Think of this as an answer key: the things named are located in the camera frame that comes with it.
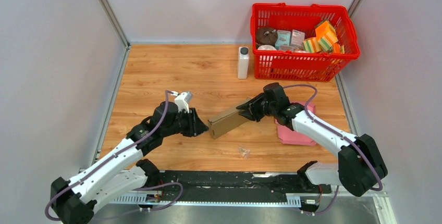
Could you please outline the brown cardboard box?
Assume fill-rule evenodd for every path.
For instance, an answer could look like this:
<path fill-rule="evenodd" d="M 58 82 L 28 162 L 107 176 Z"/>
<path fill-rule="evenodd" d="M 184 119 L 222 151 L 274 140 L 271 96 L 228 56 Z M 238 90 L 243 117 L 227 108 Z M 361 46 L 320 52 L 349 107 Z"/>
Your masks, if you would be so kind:
<path fill-rule="evenodd" d="M 218 139 L 222 135 L 249 121 L 247 118 L 239 115 L 239 110 L 236 109 L 237 106 L 249 100 L 250 98 L 247 97 L 243 102 L 208 119 L 209 134 L 212 139 Z"/>

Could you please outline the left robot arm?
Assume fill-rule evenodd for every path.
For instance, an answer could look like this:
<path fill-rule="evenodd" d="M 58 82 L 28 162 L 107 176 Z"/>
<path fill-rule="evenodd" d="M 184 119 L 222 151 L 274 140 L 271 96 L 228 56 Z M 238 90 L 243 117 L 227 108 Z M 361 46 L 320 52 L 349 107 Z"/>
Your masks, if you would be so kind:
<path fill-rule="evenodd" d="M 196 137 L 209 130 L 195 108 L 163 101 L 153 115 L 135 125 L 107 155 L 83 172 L 57 178 L 44 213 L 62 223 L 89 223 L 105 205 L 132 191 L 162 190 L 175 182 L 160 184 L 159 169 L 145 156 L 172 135 Z"/>

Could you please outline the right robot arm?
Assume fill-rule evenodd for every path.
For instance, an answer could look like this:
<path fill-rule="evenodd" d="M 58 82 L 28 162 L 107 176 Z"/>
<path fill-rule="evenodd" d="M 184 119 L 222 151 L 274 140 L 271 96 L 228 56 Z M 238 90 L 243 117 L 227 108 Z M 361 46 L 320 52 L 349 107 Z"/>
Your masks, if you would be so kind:
<path fill-rule="evenodd" d="M 308 110 L 308 103 L 291 102 L 278 82 L 266 85 L 262 93 L 236 109 L 250 121 L 273 117 L 281 126 L 306 135 L 337 158 L 336 163 L 310 161 L 301 167 L 297 171 L 300 190 L 311 192 L 318 185 L 335 185 L 357 197 L 369 190 L 383 190 L 382 179 L 388 170 L 375 140 L 368 134 L 357 136 L 334 127 Z"/>

